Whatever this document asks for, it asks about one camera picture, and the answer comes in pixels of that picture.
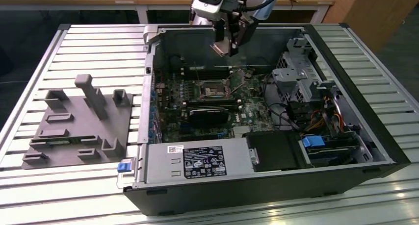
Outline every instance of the sticker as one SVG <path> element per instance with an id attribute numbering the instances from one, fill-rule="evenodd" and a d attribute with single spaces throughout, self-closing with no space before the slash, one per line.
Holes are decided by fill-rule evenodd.
<path id="1" fill-rule="evenodd" d="M 168 146 L 168 153 L 181 153 L 182 145 L 178 146 Z"/>
<path id="2" fill-rule="evenodd" d="M 182 149 L 182 162 L 186 179 L 226 175 L 222 146 Z"/>
<path id="3" fill-rule="evenodd" d="M 133 3 L 133 1 L 114 1 L 114 3 Z"/>

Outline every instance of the blue tab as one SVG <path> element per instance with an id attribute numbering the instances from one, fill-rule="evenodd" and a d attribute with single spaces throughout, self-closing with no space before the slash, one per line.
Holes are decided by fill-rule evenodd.
<path id="1" fill-rule="evenodd" d="M 129 163 L 118 163 L 117 164 L 117 172 L 118 173 L 130 172 L 130 162 Z"/>
<path id="2" fill-rule="evenodd" d="M 306 136 L 302 138 L 302 145 L 306 148 L 325 146 L 321 136 Z"/>

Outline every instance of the slotted aluminum table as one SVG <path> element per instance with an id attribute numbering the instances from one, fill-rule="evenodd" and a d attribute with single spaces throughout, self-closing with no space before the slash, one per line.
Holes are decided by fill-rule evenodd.
<path id="1" fill-rule="evenodd" d="M 90 74 L 102 94 L 134 94 L 126 156 L 136 153 L 144 74 L 144 25 L 72 25 L 50 42 L 0 133 L 0 224 L 378 224 L 419 216 L 419 105 L 349 28 L 316 25 L 328 47 L 412 164 L 341 195 L 146 217 L 116 187 L 117 163 L 22 170 L 47 89 L 68 96 L 77 74 Z M 328 79 L 322 63 L 320 67 Z"/>

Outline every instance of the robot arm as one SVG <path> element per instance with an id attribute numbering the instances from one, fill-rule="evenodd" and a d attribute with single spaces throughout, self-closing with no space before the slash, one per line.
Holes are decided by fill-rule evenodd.
<path id="1" fill-rule="evenodd" d="M 266 19 L 276 0 L 193 0 L 192 10 L 202 21 L 212 23 L 214 43 L 220 56 L 233 56 L 256 30 L 258 20 Z"/>

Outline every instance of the power supply label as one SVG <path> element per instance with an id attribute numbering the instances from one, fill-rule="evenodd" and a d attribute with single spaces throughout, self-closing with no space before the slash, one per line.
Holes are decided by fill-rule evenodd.
<path id="1" fill-rule="evenodd" d="M 182 149 L 186 179 L 226 175 L 222 146 Z"/>

